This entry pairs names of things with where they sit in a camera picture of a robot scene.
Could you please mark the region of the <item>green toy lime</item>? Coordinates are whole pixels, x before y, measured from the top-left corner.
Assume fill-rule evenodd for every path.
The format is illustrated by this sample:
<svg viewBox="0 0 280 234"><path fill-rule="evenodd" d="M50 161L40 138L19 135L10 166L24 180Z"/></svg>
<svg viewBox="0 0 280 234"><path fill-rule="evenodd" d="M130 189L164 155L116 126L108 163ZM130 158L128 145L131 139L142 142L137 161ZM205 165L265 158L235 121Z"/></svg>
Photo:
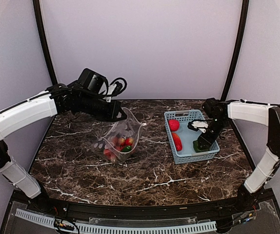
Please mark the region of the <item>green toy lime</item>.
<svg viewBox="0 0 280 234"><path fill-rule="evenodd" d="M193 141L193 148L196 153L205 152L205 149L203 149L199 146L199 143L197 140Z"/></svg>

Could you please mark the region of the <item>red toy berry bunch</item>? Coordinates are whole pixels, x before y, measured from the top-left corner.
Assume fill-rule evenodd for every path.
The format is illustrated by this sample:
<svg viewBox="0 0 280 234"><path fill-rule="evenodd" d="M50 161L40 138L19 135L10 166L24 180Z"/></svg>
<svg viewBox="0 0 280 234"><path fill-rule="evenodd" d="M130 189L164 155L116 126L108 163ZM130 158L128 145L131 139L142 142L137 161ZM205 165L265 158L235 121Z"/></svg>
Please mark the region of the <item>red toy berry bunch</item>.
<svg viewBox="0 0 280 234"><path fill-rule="evenodd" d="M132 137L113 137L110 144L107 144L103 150L103 155L105 158L113 163L125 162L132 151L123 153L121 148L130 145L133 149L134 139Z"/></svg>

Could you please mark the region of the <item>clear dotted zip top bag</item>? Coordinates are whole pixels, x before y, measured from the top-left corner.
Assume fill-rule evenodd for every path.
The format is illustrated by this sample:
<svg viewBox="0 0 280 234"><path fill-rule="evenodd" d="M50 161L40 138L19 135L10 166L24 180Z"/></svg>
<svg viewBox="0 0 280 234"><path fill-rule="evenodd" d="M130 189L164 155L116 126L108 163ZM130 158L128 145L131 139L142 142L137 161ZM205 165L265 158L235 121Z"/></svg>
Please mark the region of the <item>clear dotted zip top bag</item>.
<svg viewBox="0 0 280 234"><path fill-rule="evenodd" d="M134 139L132 155L136 151L144 126L146 126L146 123L139 122L128 108L123 107L123 110L127 114L127 119L115 122L106 135L100 137L91 145L91 151L105 160L107 159L103 155L103 150L107 144L110 144L113 137L132 137Z"/></svg>

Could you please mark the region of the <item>green toy cucumber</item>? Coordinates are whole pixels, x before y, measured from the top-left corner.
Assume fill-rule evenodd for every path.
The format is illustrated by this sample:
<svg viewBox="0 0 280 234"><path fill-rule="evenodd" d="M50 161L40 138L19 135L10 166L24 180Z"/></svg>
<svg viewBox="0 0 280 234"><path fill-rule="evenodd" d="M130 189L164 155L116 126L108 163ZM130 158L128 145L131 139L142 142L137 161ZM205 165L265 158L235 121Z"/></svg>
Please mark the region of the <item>green toy cucumber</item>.
<svg viewBox="0 0 280 234"><path fill-rule="evenodd" d="M123 153L127 153L130 152L132 150L132 147L130 145L124 146L123 148L121 148L121 152Z"/></svg>

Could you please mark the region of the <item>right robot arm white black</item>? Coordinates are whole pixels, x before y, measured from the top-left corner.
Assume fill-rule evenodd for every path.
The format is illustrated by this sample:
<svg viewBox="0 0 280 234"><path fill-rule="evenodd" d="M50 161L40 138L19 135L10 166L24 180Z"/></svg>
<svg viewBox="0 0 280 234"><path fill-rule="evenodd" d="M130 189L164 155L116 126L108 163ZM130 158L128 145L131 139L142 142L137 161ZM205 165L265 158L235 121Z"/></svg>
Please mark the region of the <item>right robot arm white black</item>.
<svg viewBox="0 0 280 234"><path fill-rule="evenodd" d="M233 208L242 212L258 200L264 185L280 167L280 104L209 98L202 109L210 122L193 142L194 150L198 153L208 152L223 128L232 120L250 122L266 130L264 153L250 176L239 186L237 197L233 200Z"/></svg>

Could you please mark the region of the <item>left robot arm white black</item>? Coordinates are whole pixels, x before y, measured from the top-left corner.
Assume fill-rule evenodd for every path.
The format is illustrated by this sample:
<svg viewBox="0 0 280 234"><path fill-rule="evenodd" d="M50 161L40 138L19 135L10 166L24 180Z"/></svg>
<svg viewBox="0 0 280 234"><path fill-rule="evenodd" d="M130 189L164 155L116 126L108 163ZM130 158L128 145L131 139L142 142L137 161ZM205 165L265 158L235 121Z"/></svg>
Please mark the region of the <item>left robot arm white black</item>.
<svg viewBox="0 0 280 234"><path fill-rule="evenodd" d="M8 108L0 110L0 174L28 198L43 213L53 208L53 202L43 193L37 180L11 155L7 138L37 122L65 112L86 113L98 121L116 122L126 119L118 96L126 84L114 81L101 93L84 88L75 81L70 85L57 84Z"/></svg>

